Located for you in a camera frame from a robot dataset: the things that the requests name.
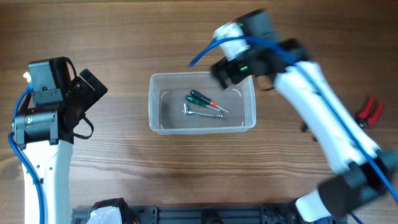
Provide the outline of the black red screwdriver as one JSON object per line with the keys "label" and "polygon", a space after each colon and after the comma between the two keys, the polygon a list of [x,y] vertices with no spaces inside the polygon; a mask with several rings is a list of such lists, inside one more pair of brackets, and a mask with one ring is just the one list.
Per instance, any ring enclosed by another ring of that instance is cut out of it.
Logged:
{"label": "black red screwdriver", "polygon": [[217,110],[217,111],[220,111],[220,112],[222,112],[222,113],[223,113],[223,112],[227,112],[227,113],[228,113],[227,110],[225,110],[224,108],[218,106],[213,100],[211,100],[209,97],[203,95],[203,94],[200,93],[199,91],[197,91],[197,90],[190,90],[190,94],[191,94],[191,96],[194,97],[195,99],[204,102],[204,104],[206,104],[206,105],[209,106],[210,108],[213,108],[213,109],[215,109],[215,110]]}

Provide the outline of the green handled screwdriver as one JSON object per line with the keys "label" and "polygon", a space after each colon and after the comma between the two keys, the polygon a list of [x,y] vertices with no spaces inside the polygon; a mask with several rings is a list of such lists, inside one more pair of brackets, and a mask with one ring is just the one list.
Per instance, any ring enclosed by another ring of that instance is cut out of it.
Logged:
{"label": "green handled screwdriver", "polygon": [[190,95],[186,95],[186,96],[185,96],[185,99],[186,99],[188,102],[191,102],[191,103],[196,104],[196,105],[198,105],[198,106],[201,106],[201,107],[204,107],[204,108],[206,108],[206,107],[207,107],[207,108],[211,108],[211,109],[214,109],[214,110],[216,110],[216,111],[221,112],[221,110],[219,110],[219,109],[217,109],[217,108],[214,108],[214,107],[212,107],[212,106],[206,104],[205,102],[203,102],[203,101],[201,101],[201,100],[198,100],[198,99],[196,99],[196,98],[194,98],[194,97],[192,97],[192,96],[190,96]]}

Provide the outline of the clear plastic container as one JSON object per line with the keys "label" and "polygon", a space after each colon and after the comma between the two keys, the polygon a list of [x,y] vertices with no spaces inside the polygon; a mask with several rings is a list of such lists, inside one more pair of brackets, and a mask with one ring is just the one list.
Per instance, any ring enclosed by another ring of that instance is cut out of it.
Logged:
{"label": "clear plastic container", "polygon": [[253,80],[224,90],[208,72],[154,74],[149,125],[158,134],[243,133],[256,125]]}

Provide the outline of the silver L-shaped socket wrench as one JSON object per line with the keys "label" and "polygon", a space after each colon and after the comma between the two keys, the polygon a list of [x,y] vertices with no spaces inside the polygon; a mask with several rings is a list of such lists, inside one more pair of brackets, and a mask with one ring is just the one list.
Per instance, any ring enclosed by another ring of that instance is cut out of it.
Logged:
{"label": "silver L-shaped socket wrench", "polygon": [[206,114],[206,113],[200,113],[200,112],[196,112],[196,111],[192,111],[189,108],[189,105],[187,103],[183,104],[183,113],[184,114],[196,114],[196,115],[200,115],[200,116],[207,116],[207,117],[212,117],[212,118],[222,118],[223,115],[221,114]]}

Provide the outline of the red handled pliers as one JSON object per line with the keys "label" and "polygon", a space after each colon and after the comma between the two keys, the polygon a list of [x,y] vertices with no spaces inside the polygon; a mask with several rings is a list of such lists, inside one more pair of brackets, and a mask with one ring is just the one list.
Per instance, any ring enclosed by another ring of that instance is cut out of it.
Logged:
{"label": "red handled pliers", "polygon": [[361,129],[370,128],[380,117],[384,109],[384,102],[377,100],[374,95],[369,95],[368,101],[355,114],[354,120]]}

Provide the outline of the orange black needle-nose pliers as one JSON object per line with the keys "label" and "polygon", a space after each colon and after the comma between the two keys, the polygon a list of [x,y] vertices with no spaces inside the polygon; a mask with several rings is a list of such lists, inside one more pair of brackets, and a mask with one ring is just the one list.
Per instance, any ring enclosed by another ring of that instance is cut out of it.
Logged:
{"label": "orange black needle-nose pliers", "polygon": [[[308,126],[307,126],[307,124],[306,124],[306,123],[303,123],[300,130],[301,130],[301,132],[306,133],[306,132],[308,131]],[[313,139],[313,141],[315,141],[315,142],[318,141],[314,136],[312,137],[312,139]]]}

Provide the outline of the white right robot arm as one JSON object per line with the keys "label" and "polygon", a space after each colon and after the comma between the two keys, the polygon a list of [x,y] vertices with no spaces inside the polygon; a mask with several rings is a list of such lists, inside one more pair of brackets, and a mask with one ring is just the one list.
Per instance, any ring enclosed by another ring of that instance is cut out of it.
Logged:
{"label": "white right robot arm", "polygon": [[280,39],[266,11],[252,11],[217,28],[210,45],[224,53],[210,69],[223,88],[250,75],[267,76],[323,149],[334,176],[295,200],[302,221],[343,218],[386,193],[397,196],[391,183],[397,154],[383,151],[359,127],[320,65],[297,39]]}

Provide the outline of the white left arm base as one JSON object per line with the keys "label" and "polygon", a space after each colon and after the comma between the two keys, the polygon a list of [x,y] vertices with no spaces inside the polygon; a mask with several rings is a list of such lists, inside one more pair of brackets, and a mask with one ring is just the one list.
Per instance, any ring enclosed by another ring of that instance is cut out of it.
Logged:
{"label": "white left arm base", "polygon": [[136,214],[123,198],[96,202],[90,210],[87,224],[138,224]]}

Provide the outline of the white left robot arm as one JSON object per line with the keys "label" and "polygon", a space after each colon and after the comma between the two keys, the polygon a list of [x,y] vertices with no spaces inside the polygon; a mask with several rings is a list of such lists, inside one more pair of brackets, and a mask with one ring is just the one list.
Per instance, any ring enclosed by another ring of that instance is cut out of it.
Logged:
{"label": "white left robot arm", "polygon": [[68,57],[29,63],[28,82],[16,102],[9,144],[22,163],[26,223],[70,223],[69,172],[74,132],[86,112],[108,89]]}

